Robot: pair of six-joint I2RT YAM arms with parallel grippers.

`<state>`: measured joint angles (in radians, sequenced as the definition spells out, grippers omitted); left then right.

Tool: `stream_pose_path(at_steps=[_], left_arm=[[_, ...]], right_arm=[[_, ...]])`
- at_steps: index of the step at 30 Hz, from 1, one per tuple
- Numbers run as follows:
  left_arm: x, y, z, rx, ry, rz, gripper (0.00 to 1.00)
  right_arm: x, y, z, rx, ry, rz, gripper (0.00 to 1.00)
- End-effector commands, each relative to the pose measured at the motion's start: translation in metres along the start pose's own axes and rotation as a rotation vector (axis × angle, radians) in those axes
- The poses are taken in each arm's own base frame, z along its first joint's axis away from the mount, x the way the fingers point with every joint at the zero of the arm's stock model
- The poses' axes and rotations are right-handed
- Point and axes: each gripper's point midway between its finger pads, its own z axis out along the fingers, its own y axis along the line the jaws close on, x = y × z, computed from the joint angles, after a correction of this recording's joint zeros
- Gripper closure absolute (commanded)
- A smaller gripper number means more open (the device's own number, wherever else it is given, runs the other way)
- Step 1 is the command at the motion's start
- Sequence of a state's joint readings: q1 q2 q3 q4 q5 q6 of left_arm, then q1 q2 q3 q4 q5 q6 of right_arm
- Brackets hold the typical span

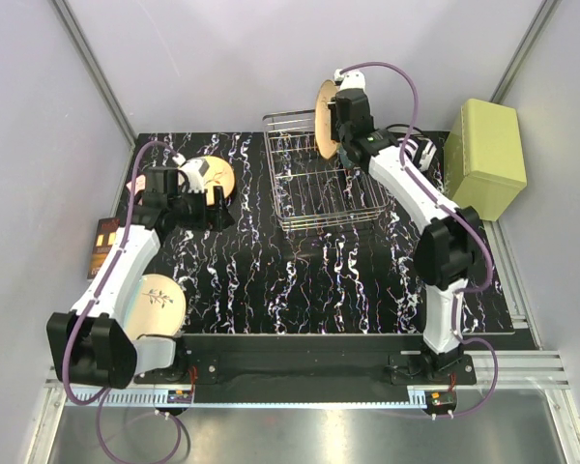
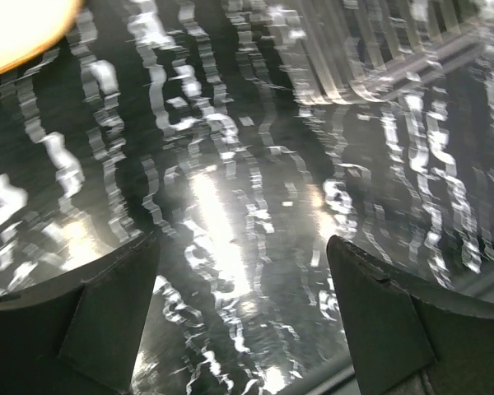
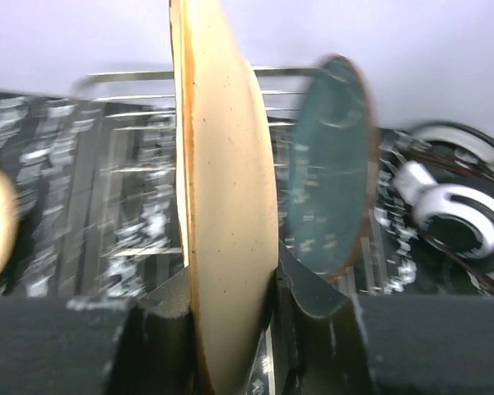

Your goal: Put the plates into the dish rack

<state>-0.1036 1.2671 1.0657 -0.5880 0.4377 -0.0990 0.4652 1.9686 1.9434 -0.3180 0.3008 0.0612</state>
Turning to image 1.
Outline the beige leaf pattern plate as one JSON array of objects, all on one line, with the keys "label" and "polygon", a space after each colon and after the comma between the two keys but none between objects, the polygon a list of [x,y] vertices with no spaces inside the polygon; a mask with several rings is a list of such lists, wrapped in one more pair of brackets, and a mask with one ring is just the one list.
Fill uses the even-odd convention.
[{"label": "beige leaf pattern plate", "polygon": [[330,160],[337,152],[339,143],[332,139],[332,117],[329,103],[337,92],[331,80],[325,80],[318,92],[314,114],[314,136],[320,156]]}]

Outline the cream plate with sprig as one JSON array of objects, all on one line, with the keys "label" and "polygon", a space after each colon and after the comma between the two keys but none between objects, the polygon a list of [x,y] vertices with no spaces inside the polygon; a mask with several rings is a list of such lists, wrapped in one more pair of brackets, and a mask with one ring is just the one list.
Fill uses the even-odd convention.
[{"label": "cream plate with sprig", "polygon": [[142,335],[175,335],[186,312],[186,297],[178,283],[165,275],[144,275],[131,297],[123,328],[130,340]]}]

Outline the blue glazed plate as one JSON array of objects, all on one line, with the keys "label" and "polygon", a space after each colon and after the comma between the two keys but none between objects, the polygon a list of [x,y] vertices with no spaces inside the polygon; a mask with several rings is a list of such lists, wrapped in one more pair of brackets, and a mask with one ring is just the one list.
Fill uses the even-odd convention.
[{"label": "blue glazed plate", "polygon": [[349,159],[347,152],[345,150],[338,150],[338,157],[345,169],[352,170],[355,168],[355,164]]}]

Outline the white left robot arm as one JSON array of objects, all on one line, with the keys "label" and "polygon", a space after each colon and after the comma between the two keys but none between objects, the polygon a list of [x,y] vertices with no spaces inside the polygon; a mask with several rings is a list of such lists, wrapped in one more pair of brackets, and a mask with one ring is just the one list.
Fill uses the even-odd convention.
[{"label": "white left robot arm", "polygon": [[233,225],[222,186],[207,179],[210,168],[196,158],[145,171],[144,188],[131,195],[98,274],[69,311],[52,313],[46,323],[64,386],[123,389],[153,370],[170,383],[188,375],[189,359],[178,352],[175,336],[147,330],[130,337],[126,320],[139,280],[175,229],[221,231]]}]

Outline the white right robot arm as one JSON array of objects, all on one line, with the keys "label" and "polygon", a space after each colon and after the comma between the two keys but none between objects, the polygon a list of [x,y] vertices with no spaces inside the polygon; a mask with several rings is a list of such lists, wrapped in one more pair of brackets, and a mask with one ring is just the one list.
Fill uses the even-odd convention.
[{"label": "white right robot arm", "polygon": [[461,306],[464,294],[472,290],[471,268],[480,258],[492,263],[478,233],[479,214],[446,198],[408,159],[391,132],[375,128],[364,90],[336,90],[327,107],[331,137],[344,162],[384,187],[420,231],[413,264],[425,286],[426,315],[422,348],[412,372],[441,383],[464,354]]}]

